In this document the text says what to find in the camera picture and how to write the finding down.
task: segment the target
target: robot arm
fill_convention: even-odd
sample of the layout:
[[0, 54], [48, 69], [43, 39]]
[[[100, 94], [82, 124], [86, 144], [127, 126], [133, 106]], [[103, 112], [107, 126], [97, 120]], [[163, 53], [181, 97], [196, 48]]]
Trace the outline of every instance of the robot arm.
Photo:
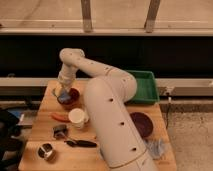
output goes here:
[[91, 79], [84, 91], [84, 103], [95, 128], [104, 159], [113, 171], [156, 171], [124, 102], [137, 89], [135, 78], [116, 67], [84, 58], [80, 49], [63, 49], [59, 82], [69, 90], [77, 69]]

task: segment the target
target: red object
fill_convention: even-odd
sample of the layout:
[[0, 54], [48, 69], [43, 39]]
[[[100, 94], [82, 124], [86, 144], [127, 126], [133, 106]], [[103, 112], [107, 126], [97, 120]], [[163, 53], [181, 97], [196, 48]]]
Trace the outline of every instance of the red object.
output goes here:
[[58, 113], [51, 113], [51, 118], [53, 118], [54, 120], [57, 120], [59, 122], [70, 122], [68, 116], [61, 115]]

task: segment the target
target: paper cup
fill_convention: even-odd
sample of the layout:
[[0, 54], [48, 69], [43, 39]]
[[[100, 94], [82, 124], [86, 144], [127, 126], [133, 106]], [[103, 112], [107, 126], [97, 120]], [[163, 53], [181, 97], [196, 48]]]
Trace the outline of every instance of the paper cup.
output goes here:
[[84, 127], [86, 115], [87, 114], [84, 112], [84, 110], [75, 108], [69, 112], [68, 117], [74, 127], [77, 129], [82, 129]]

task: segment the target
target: green tray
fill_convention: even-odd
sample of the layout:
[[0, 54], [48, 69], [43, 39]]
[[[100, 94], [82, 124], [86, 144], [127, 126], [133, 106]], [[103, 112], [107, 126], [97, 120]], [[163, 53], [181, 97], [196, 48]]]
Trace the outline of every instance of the green tray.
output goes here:
[[128, 70], [137, 80], [138, 89], [130, 103], [154, 104], [159, 101], [155, 77], [151, 71]]

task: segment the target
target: wooden tabletop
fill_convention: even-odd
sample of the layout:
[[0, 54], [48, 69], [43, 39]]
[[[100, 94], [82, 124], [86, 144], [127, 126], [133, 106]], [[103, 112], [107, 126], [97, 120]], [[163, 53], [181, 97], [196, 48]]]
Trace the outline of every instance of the wooden tabletop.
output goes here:
[[[51, 113], [58, 113], [67, 116], [70, 109], [75, 107], [84, 107], [82, 94], [85, 80], [74, 82], [81, 96], [78, 104], [73, 106], [62, 106], [57, 102], [52, 90], [56, 87], [56, 81], [50, 81], [46, 89], [44, 98], [38, 111], [38, 115], [33, 124], [33, 128], [26, 144], [20, 165], [20, 171], [107, 171], [109, 170], [106, 162], [100, 155], [99, 146], [97, 148], [71, 148], [63, 141], [53, 138], [53, 126], [61, 124], [51, 118]], [[176, 171], [176, 162], [171, 148], [169, 137], [165, 128], [164, 120], [158, 104], [154, 105], [127, 105], [127, 110], [131, 112], [146, 113], [154, 124], [154, 130], [149, 139], [162, 138], [166, 144], [166, 152], [155, 163], [159, 171]], [[96, 142], [95, 130], [88, 122], [84, 129], [77, 130], [71, 123], [67, 123], [69, 136], [76, 139], [84, 139]], [[47, 162], [37, 154], [38, 148], [44, 144], [50, 143], [56, 150], [56, 157], [53, 161]]]

